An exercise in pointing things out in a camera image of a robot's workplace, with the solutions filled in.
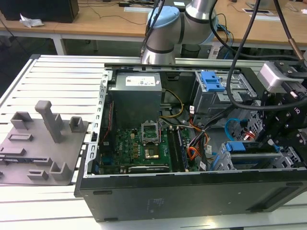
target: slotted aluminum table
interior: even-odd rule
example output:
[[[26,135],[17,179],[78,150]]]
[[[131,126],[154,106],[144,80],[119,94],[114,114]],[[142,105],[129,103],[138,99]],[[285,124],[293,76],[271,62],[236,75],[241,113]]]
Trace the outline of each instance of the slotted aluminum table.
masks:
[[[140,59],[88,56],[41,56],[30,59],[0,99],[0,142],[10,131],[10,119],[16,111],[28,111],[31,117],[40,118],[34,110],[40,99],[50,100],[52,111],[61,113],[62,119],[78,115],[92,122],[104,63],[121,62],[139,63]],[[231,64],[230,60],[182,58],[176,62],[225,67]],[[262,64],[262,61],[239,61],[237,66],[251,67],[257,73]],[[89,138],[88,133],[80,155]],[[72,184],[76,182],[80,160]],[[75,198],[73,192],[74,185],[0,185],[0,229],[307,229],[307,193],[272,213],[96,223],[85,201]],[[206,198],[214,199],[214,194]]]

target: floor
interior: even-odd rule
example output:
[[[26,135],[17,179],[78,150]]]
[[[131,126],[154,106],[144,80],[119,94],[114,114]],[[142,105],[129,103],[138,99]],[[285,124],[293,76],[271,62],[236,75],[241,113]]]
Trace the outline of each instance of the floor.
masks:
[[[10,38],[11,46],[7,47],[0,41],[0,97],[9,87],[10,83],[17,76],[19,71],[28,61],[32,54],[56,55],[56,50],[51,39],[15,37]],[[68,55],[96,55],[96,56],[126,56],[137,57],[141,47],[140,42],[114,42],[98,41],[99,50],[94,51],[93,42],[89,40],[65,40]],[[208,58],[210,46],[201,46],[198,58]],[[248,50],[253,54],[257,49]],[[180,57],[180,45],[175,46],[175,57]],[[263,54],[272,54],[272,50],[264,50]],[[218,58],[224,58],[226,49],[224,48]]]

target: label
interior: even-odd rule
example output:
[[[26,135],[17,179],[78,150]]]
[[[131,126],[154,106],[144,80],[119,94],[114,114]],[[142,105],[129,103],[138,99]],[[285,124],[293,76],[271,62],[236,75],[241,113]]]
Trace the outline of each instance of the label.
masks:
[[[184,2],[174,1],[175,6],[185,6]]]
[[[190,105],[190,114],[194,114],[194,106]]]
[[[207,166],[201,161],[200,167],[206,171]]]
[[[153,76],[127,76],[126,86],[155,86],[155,79]]]
[[[207,153],[212,155],[212,146],[207,145]]]
[[[10,162],[18,162],[17,159],[4,159],[5,161],[10,161]]]

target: motherboard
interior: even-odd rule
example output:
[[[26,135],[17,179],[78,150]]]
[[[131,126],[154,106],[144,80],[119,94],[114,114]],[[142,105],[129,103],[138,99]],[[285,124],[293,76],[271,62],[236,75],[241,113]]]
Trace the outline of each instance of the motherboard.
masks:
[[[158,138],[159,143],[144,143],[146,138]],[[159,172],[197,171],[193,162],[188,162],[187,145],[190,142],[186,128],[171,130],[159,128],[117,129],[113,154],[101,151],[101,174],[143,173],[146,170]]]

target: black computer case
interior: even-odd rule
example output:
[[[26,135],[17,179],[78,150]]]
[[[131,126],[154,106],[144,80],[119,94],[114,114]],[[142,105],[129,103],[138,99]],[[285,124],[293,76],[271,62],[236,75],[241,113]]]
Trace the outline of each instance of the black computer case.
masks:
[[[31,19],[72,23],[79,11],[78,0],[0,0],[0,10],[6,20]]]

